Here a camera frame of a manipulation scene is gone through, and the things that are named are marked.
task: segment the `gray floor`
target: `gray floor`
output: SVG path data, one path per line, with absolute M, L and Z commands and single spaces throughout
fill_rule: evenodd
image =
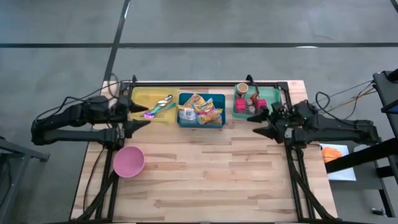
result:
M 0 43 L 112 42 L 123 0 L 0 1 Z M 389 0 L 131 1 L 121 42 L 397 42 L 398 13 Z M 50 152 L 32 161 L 20 191 L 15 223 L 68 219 L 86 143 L 37 147 L 30 124 L 65 96 L 82 96 L 102 82 L 110 49 L 0 49 L 0 134 Z M 334 93 L 397 68 L 396 48 L 163 49 L 118 51 L 113 71 L 140 80 L 305 80 L 308 97 Z M 358 90 L 336 96 L 332 105 Z M 340 117 L 351 106 L 336 111 Z M 391 138 L 377 95 L 359 100 L 353 118 L 371 119 Z M 398 187 L 387 179 L 398 208 Z M 334 190 L 339 217 L 372 223 L 382 207 L 375 190 Z

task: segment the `wooden table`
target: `wooden table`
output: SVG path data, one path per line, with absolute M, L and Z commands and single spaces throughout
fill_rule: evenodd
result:
M 293 104 L 307 99 L 303 81 L 288 83 Z M 232 117 L 233 88 L 181 88 L 180 92 L 225 94 L 225 127 L 187 129 L 176 123 L 151 123 L 136 131 L 126 146 L 142 149 L 146 164 L 137 177 L 120 178 L 114 222 L 297 221 L 284 146 L 251 131 L 264 124 Z M 101 150 L 97 143 L 88 145 L 71 218 L 82 213 L 87 181 Z M 308 146 L 304 152 L 310 188 L 336 217 L 321 151 Z M 87 205 L 100 189 L 105 155 L 91 181 Z M 305 210 L 302 192 L 300 197 Z

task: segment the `pink cube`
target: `pink cube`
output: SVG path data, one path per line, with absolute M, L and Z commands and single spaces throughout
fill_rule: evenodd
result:
M 244 98 L 235 99 L 235 110 L 237 113 L 244 113 L 244 110 L 246 110 Z
M 257 100 L 257 112 L 261 112 L 261 107 L 262 106 L 267 106 L 267 101 L 266 100 Z

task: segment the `green tray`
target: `green tray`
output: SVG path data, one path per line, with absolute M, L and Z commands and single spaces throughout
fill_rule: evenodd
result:
M 274 87 L 268 87 L 268 86 L 267 87 L 260 86 L 260 87 L 258 87 L 258 89 L 260 92 L 260 95 L 259 95 L 260 99 L 264 99 L 267 101 L 267 106 L 268 106 L 269 112 L 271 113 L 272 112 L 271 104 L 273 104 L 275 102 L 281 102 L 280 90 L 275 89 Z M 247 99 L 249 99 L 250 96 L 254 94 L 255 90 L 256 90 L 256 87 L 249 86 L 249 90 L 245 94 L 244 100 L 246 101 Z M 247 119 L 248 117 L 253 116 L 253 114 L 237 113 L 235 110 L 235 99 L 234 99 L 232 116 L 234 118 Z

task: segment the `pink bowl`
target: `pink bowl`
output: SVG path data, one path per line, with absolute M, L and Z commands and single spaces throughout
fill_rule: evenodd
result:
M 113 169 L 121 177 L 134 177 L 144 168 L 144 153 L 137 147 L 124 147 L 113 159 Z

